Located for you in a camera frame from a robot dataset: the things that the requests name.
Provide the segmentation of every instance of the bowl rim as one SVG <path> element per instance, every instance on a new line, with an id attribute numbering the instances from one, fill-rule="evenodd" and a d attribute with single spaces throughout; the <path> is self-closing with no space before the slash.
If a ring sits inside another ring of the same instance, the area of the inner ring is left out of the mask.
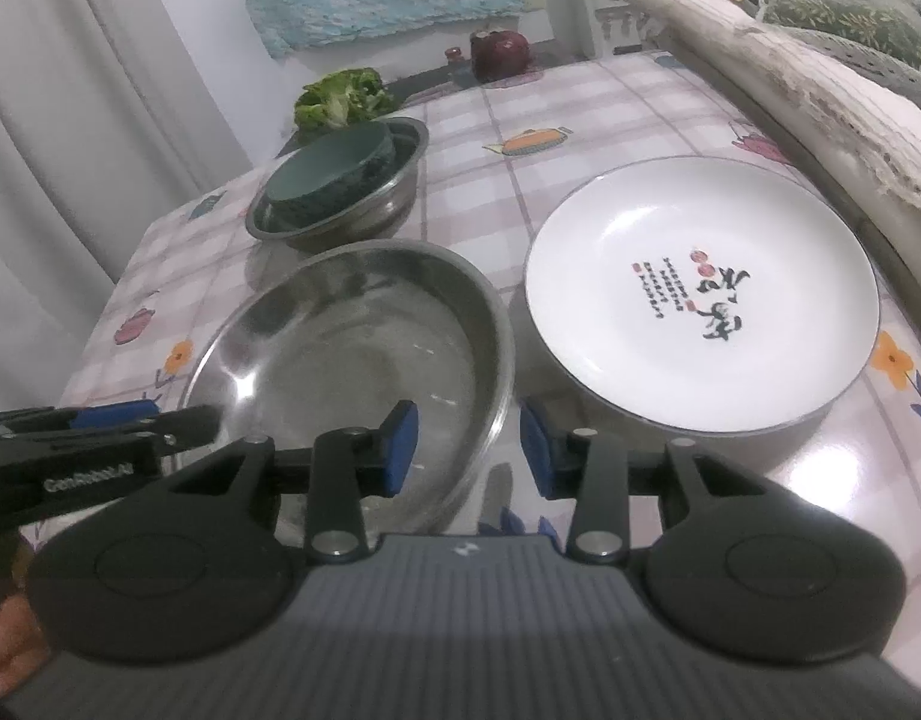
<path id="1" fill-rule="evenodd" d="M 284 241 L 288 238 L 297 238 L 299 236 L 310 235 L 313 233 L 324 232 L 325 230 L 333 227 L 341 218 L 346 217 L 348 214 L 352 214 L 357 210 L 362 210 L 364 206 L 370 205 L 371 202 L 376 200 L 380 196 L 392 191 L 398 184 L 403 181 L 404 177 L 415 170 L 417 163 L 420 161 L 421 157 L 424 156 L 427 151 L 428 143 L 430 142 L 430 131 L 427 129 L 427 125 L 420 121 L 420 119 L 414 119 L 409 116 L 396 116 L 389 119 L 374 119 L 375 122 L 380 122 L 381 124 L 387 124 L 388 129 L 390 129 L 390 124 L 401 124 L 405 127 L 411 127 L 417 133 L 417 145 L 414 148 L 413 153 L 410 155 L 409 159 L 404 162 L 399 170 L 397 170 L 393 175 L 391 175 L 385 182 L 377 187 L 374 191 L 371 191 L 370 194 L 366 194 L 360 200 L 356 201 L 353 205 L 348 205 L 346 208 L 337 211 L 337 213 L 330 215 L 327 218 L 322 220 L 315 221 L 313 224 L 308 224 L 306 227 L 297 227 L 293 230 L 286 230 L 284 232 L 267 232 L 257 227 L 257 223 L 254 221 L 254 215 L 257 213 L 257 210 L 260 209 L 260 204 L 262 204 L 265 199 L 265 189 L 267 182 L 270 180 L 273 173 L 270 173 L 265 177 L 260 185 L 257 186 L 255 190 L 253 199 L 250 201 L 250 206 L 247 208 L 247 215 L 244 219 L 246 223 L 247 232 L 251 236 L 256 238 L 258 241 Z M 284 162 L 293 156 L 296 151 L 292 151 L 288 156 L 284 157 Z"/>
<path id="2" fill-rule="evenodd" d="M 473 282 L 478 293 L 483 297 L 487 311 L 490 314 L 491 322 L 493 323 L 494 338 L 497 343 L 497 360 L 495 360 L 496 378 L 494 380 L 493 393 L 486 409 L 487 418 L 483 421 L 481 429 L 476 434 L 476 437 L 471 441 L 473 451 L 466 472 L 461 476 L 460 481 L 454 489 L 451 490 L 441 502 L 442 506 L 449 507 L 454 503 L 454 499 L 457 495 L 462 495 L 464 490 L 467 490 L 469 483 L 471 483 L 479 472 L 479 461 L 486 454 L 489 447 L 497 440 L 497 436 L 500 435 L 500 430 L 510 410 L 510 403 L 513 400 L 516 347 L 514 344 L 513 325 L 510 322 L 510 316 L 507 314 L 507 309 L 505 303 L 503 303 L 503 299 L 500 297 L 500 293 L 497 292 L 494 285 L 490 283 L 490 280 L 479 269 L 459 254 L 450 251 L 448 248 L 429 244 L 426 241 L 385 239 L 379 241 L 359 241 L 355 244 L 332 248 L 322 254 L 317 254 L 308 258 L 303 261 L 298 268 L 286 274 L 286 276 L 275 284 L 270 285 L 267 289 L 263 290 L 263 292 L 255 293 L 255 295 L 247 298 L 227 317 L 227 319 L 224 320 L 224 322 L 222 322 L 222 324 L 220 324 L 220 327 L 209 339 L 207 346 L 204 347 L 204 351 L 197 358 L 196 365 L 194 365 L 193 371 L 184 384 L 184 389 L 180 394 L 177 408 L 183 409 L 188 404 L 190 394 L 193 392 L 193 388 L 200 377 L 200 373 L 204 365 L 207 365 L 207 360 L 211 357 L 220 339 L 223 338 L 230 328 L 239 322 L 256 303 L 264 298 L 265 295 L 281 287 L 281 285 L 289 281 L 289 279 L 293 279 L 297 274 L 300 274 L 301 271 L 313 268 L 326 260 L 371 250 L 413 252 L 414 254 L 433 257 L 453 266 Z M 171 472 L 179 470 L 181 467 L 177 457 L 178 456 L 174 455 L 169 460 L 169 469 Z"/>
<path id="3" fill-rule="evenodd" d="M 325 133 L 324 135 L 322 135 L 319 138 L 316 138 L 310 143 L 306 143 L 305 145 L 300 146 L 300 148 L 296 148 L 294 149 L 294 151 L 291 151 L 291 153 L 289 153 L 289 155 L 286 156 L 284 160 L 281 160 L 279 165 L 277 165 L 277 169 L 274 172 L 270 173 L 270 176 L 267 177 L 267 180 L 265 181 L 265 187 L 270 183 L 270 181 L 274 178 L 274 176 L 284 166 L 286 166 L 291 160 L 294 159 L 294 157 L 296 157 L 298 154 L 300 154 L 302 151 L 304 151 L 307 148 L 312 148 L 313 146 L 318 146 L 318 145 L 320 146 L 320 148 L 324 148 L 324 146 L 322 146 L 322 143 L 324 143 L 324 141 L 329 141 L 330 138 L 338 138 L 339 136 L 343 134 L 347 134 L 351 130 L 356 130 L 356 129 L 361 129 L 364 132 L 368 132 L 372 130 L 373 132 L 376 132 L 377 134 L 379 134 L 379 138 L 377 138 L 377 143 L 375 143 L 370 153 L 361 157 L 361 159 L 358 159 L 358 161 L 356 161 L 356 164 L 353 164 L 353 167 L 347 167 L 346 169 L 342 169 L 342 170 L 335 170 L 330 175 L 326 175 L 324 179 L 320 181 L 320 183 L 316 187 L 313 187 L 313 189 L 310 189 L 309 191 L 305 191 L 303 194 L 297 194 L 297 196 L 294 196 L 294 197 L 284 197 L 283 199 L 279 199 L 279 200 L 270 199 L 269 202 L 271 204 L 276 204 L 276 203 L 282 203 L 282 202 L 293 202 L 296 200 L 303 200 L 304 197 L 306 197 L 311 191 L 318 191 L 321 189 L 325 189 L 327 186 L 331 185 L 332 183 L 337 182 L 337 180 L 339 180 L 342 176 L 347 175 L 348 172 L 351 172 L 352 170 L 360 170 L 364 165 L 370 162 L 370 160 L 372 160 L 375 156 L 377 156 L 377 151 L 380 148 L 382 148 L 383 143 L 391 138 L 392 134 L 390 132 L 390 128 L 387 127 L 385 129 L 385 132 L 383 132 L 382 135 L 380 135 L 380 127 L 376 127 L 377 124 L 382 124 L 382 122 L 379 122 L 377 119 L 371 119 L 369 122 L 357 122 L 356 124 L 350 124 L 348 125 L 348 127 L 342 127 L 341 129 L 335 129 L 332 132 Z"/>

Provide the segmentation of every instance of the tablecloth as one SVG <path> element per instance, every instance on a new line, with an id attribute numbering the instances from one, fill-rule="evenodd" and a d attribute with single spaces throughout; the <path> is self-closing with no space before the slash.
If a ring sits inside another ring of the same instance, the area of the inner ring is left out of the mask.
<path id="1" fill-rule="evenodd" d="M 663 52 L 531 74 L 398 115 L 430 129 L 418 200 L 398 236 L 447 247 L 489 277 L 516 332 L 517 396 L 543 396 L 563 427 L 622 430 L 635 445 L 656 446 L 663 436 L 582 394 L 550 362 L 532 328 L 521 279 L 544 220 L 601 172 L 683 155 L 747 162 L 816 191 L 740 110 Z M 518 137 L 529 130 L 535 132 Z M 151 225 L 97 322 L 63 404 L 150 397 L 162 409 L 177 406 L 222 322 L 301 261 L 293 250 L 262 245 L 244 229 L 247 205 L 278 164 Z M 921 685 L 921 346 L 883 281 L 881 309 L 871 365 L 822 423 L 713 448 L 889 543 L 903 560 L 910 591 L 886 654 Z M 541 531 L 563 541 L 572 505 L 537 495 L 517 425 L 514 405 L 449 531 Z M 631 517 L 635 546 L 659 535 L 649 499 L 633 499 Z M 67 522 L 41 523 L 28 536 L 42 541 Z"/>

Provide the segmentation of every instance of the blue gripper pad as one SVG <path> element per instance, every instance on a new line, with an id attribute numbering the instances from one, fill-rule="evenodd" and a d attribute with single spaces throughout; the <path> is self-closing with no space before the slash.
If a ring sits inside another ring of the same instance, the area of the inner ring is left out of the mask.
<path id="1" fill-rule="evenodd" d="M 90 406 L 87 409 L 81 409 L 70 420 L 70 428 L 79 430 L 83 428 L 116 427 L 136 422 L 138 419 L 145 419 L 149 416 L 157 416 L 159 413 L 160 409 L 152 400 L 130 400 L 124 403 L 111 403 L 106 406 Z"/>
<path id="2" fill-rule="evenodd" d="M 521 402 L 521 449 L 533 474 L 537 493 L 543 498 L 553 494 L 553 463 L 550 461 L 550 437 L 539 416 Z"/>
<path id="3" fill-rule="evenodd" d="M 404 419 L 390 437 L 385 451 L 387 453 L 385 467 L 383 468 L 383 485 L 388 497 L 401 491 L 404 486 L 407 471 L 410 470 L 410 461 L 417 450 L 417 440 L 420 437 L 420 413 L 415 403 L 404 415 Z"/>

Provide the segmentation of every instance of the logo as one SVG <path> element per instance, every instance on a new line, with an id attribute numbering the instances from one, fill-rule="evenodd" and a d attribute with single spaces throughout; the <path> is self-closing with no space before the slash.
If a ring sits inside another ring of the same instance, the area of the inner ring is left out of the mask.
<path id="1" fill-rule="evenodd" d="M 474 552 L 479 552 L 480 550 L 481 548 L 479 548 L 476 544 L 471 543 L 471 541 L 468 541 L 462 547 L 454 547 L 454 552 L 456 552 L 460 557 L 470 557 Z"/>
<path id="2" fill-rule="evenodd" d="M 76 490 L 87 487 L 87 485 L 96 485 L 100 482 L 119 479 L 122 476 L 130 476 L 133 472 L 132 463 L 121 463 L 119 466 L 107 466 L 106 469 L 75 473 L 73 476 L 65 476 L 62 479 L 44 479 L 44 490 L 48 493 L 63 493 L 66 490 Z"/>

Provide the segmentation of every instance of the plate rim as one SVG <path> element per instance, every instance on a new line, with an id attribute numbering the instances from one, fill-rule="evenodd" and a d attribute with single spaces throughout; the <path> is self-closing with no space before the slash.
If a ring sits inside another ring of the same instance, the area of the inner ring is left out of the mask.
<path id="1" fill-rule="evenodd" d="M 768 173 L 769 175 L 773 175 L 777 178 L 788 181 L 791 184 L 793 184 L 793 186 L 798 187 L 798 189 L 805 191 L 807 194 L 812 196 L 812 198 L 815 201 L 817 201 L 818 205 L 822 206 L 831 215 L 833 215 L 833 217 L 841 223 L 841 225 L 847 231 L 850 237 L 853 238 L 854 242 L 857 244 L 857 247 L 860 249 L 860 252 L 862 252 L 863 259 L 866 261 L 866 264 L 867 264 L 867 269 L 869 269 L 870 271 L 870 280 L 872 281 L 873 286 L 874 286 L 874 293 L 876 293 L 876 296 L 877 296 L 877 328 L 876 328 L 876 332 L 874 333 L 874 340 L 870 346 L 870 351 L 867 353 L 867 356 L 865 358 L 865 361 L 863 362 L 863 365 L 860 366 L 860 370 L 857 372 L 857 375 L 854 376 L 843 389 L 838 391 L 836 395 L 834 395 L 830 400 L 828 400 L 823 405 L 817 407 L 816 409 L 811 410 L 810 412 L 804 413 L 804 415 L 795 416 L 795 418 L 793 419 L 789 419 L 785 422 L 780 422 L 776 425 L 769 425 L 767 427 L 753 428 L 753 429 L 747 429 L 747 430 L 711 431 L 711 430 L 699 430 L 695 428 L 685 428 L 685 427 L 680 427 L 677 425 L 670 425 L 665 422 L 660 422 L 655 419 L 651 419 L 648 416 L 639 415 L 639 413 L 633 412 L 633 410 L 630 410 L 629 408 L 625 408 L 624 406 L 617 405 L 613 401 L 607 399 L 605 396 L 603 396 L 599 392 L 595 391 L 594 389 L 590 388 L 589 386 L 584 384 L 582 381 L 580 381 L 580 379 L 577 378 L 577 375 L 574 375 L 574 372 L 572 372 L 572 370 L 567 368 L 567 365 L 565 365 L 564 362 L 553 351 L 553 349 L 550 348 L 550 344 L 548 343 L 547 339 L 544 337 L 544 334 L 540 329 L 540 325 L 537 323 L 537 320 L 534 317 L 533 308 L 531 307 L 531 304 L 530 304 L 530 293 L 529 293 L 529 289 L 527 288 L 527 278 L 529 277 L 530 261 L 534 255 L 534 247 L 536 245 L 537 239 L 540 238 L 541 232 L 543 232 L 543 229 L 550 223 L 550 220 L 553 219 L 554 215 L 556 215 L 557 212 L 560 209 L 562 209 L 575 194 L 580 193 L 581 191 L 586 189 L 588 186 L 593 184 L 593 182 L 601 180 L 608 175 L 612 175 L 612 173 L 620 172 L 621 170 L 627 170 L 629 167 L 646 165 L 647 163 L 651 163 L 651 162 L 668 162 L 668 161 L 673 161 L 673 160 L 678 160 L 678 161 L 685 160 L 685 161 L 692 161 L 692 162 L 718 161 L 718 162 L 728 162 L 728 163 L 733 163 L 733 164 L 740 164 L 740 165 L 745 165 L 747 167 L 753 167 L 754 170 L 760 170 L 761 172 L 765 172 L 765 173 Z M 883 306 L 881 306 L 882 297 L 883 296 L 881 295 L 881 285 L 877 279 L 877 274 L 876 274 L 876 271 L 874 270 L 874 263 L 873 263 L 873 260 L 871 259 L 870 254 L 867 252 L 860 238 L 857 237 L 857 233 L 854 232 L 854 230 L 847 223 L 847 221 L 843 218 L 843 216 L 839 214 L 835 208 L 833 208 L 830 204 L 828 204 L 826 200 L 822 199 L 821 197 L 818 197 L 816 194 L 810 191 L 803 184 L 795 180 L 792 176 L 782 175 L 781 173 L 776 172 L 775 170 L 769 170 L 768 167 L 764 167 L 762 165 L 756 165 L 752 162 L 745 162 L 745 160 L 742 160 L 742 159 L 732 159 L 730 157 L 723 157 L 723 156 L 705 156 L 702 154 L 678 154 L 674 156 L 649 157 L 647 159 L 639 159 L 634 162 L 627 163 L 626 165 L 612 167 L 611 170 L 605 170 L 604 172 L 601 172 L 598 175 L 588 178 L 583 183 L 579 184 L 574 189 L 569 191 L 564 196 L 564 199 L 560 201 L 560 204 L 556 208 L 554 208 L 553 211 L 550 212 L 550 215 L 548 216 L 548 218 L 544 220 L 544 223 L 541 224 L 540 229 L 537 230 L 536 234 L 533 237 L 533 240 L 530 242 L 530 247 L 527 250 L 526 261 L 524 261 L 524 300 L 526 300 L 527 312 L 530 314 L 530 321 L 533 323 L 534 328 L 537 330 L 537 335 L 540 337 L 540 340 L 543 343 L 544 348 L 548 351 L 548 354 L 550 354 L 550 357 L 556 362 L 556 365 L 558 365 L 560 370 L 562 370 L 564 374 L 567 375 L 567 377 L 572 382 L 574 382 L 574 384 L 576 384 L 579 387 L 579 389 L 581 389 L 584 392 L 584 394 L 591 395 L 593 398 L 598 400 L 598 402 L 601 402 L 603 405 L 608 406 L 609 408 L 615 410 L 618 413 L 621 413 L 622 415 L 630 416 L 630 418 L 634 418 L 641 423 L 649 425 L 650 427 L 659 428 L 669 433 L 678 433 L 684 436 L 691 436 L 691 437 L 701 437 L 701 438 L 708 437 L 709 439 L 733 439 L 734 437 L 738 439 L 739 437 L 756 437 L 756 436 L 769 435 L 771 433 L 775 433 L 775 432 L 782 431 L 784 429 L 793 427 L 794 425 L 800 425 L 805 422 L 808 422 L 815 416 L 819 415 L 819 413 L 823 413 L 825 412 L 825 410 L 828 410 L 829 408 L 831 408 L 831 406 L 834 403 L 836 403 L 836 401 L 841 399 L 841 396 L 843 396 L 843 394 L 845 394 L 846 391 L 848 391 L 848 389 L 851 388 L 851 386 L 854 386 L 857 383 L 857 381 L 860 380 L 860 377 L 862 377 L 863 372 L 865 372 L 865 370 L 867 369 L 867 365 L 870 364 L 870 359 L 873 357 L 873 354 L 877 349 L 877 342 L 879 340 L 880 333 L 881 333 L 881 327 L 883 327 L 883 322 L 884 322 L 884 308 Z"/>

